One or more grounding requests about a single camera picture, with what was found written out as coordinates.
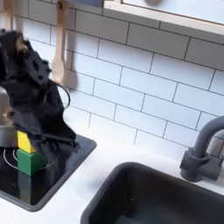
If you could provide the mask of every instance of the wooden utensil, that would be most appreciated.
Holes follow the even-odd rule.
[[[13,0],[3,0],[3,28],[13,29]]]
[[[56,53],[52,61],[52,78],[57,83],[62,83],[67,74],[67,66],[64,60],[66,12],[68,3],[59,0],[57,3],[58,21],[56,27]]]

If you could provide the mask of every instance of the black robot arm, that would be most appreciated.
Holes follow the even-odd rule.
[[[76,149],[75,133],[63,120],[64,107],[51,70],[22,33],[0,33],[0,86],[13,108],[8,117],[27,133],[32,146],[52,162],[61,151]]]

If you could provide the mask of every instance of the metal pot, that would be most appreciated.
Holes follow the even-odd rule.
[[[12,121],[7,118],[10,110],[9,96],[0,88],[0,147],[14,147],[18,142]]]

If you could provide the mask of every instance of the gray sink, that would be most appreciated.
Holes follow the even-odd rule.
[[[147,166],[117,166],[81,224],[223,224],[224,196]]]

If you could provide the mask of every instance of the white countertop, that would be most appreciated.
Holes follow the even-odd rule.
[[[94,139],[97,148],[57,191],[45,207],[30,213],[0,199],[0,222],[3,224],[80,224],[81,215],[104,180],[119,164],[138,162],[180,178],[180,162],[132,144],[119,143],[91,131],[80,133]],[[217,182],[202,180],[197,185],[224,195],[224,178]]]

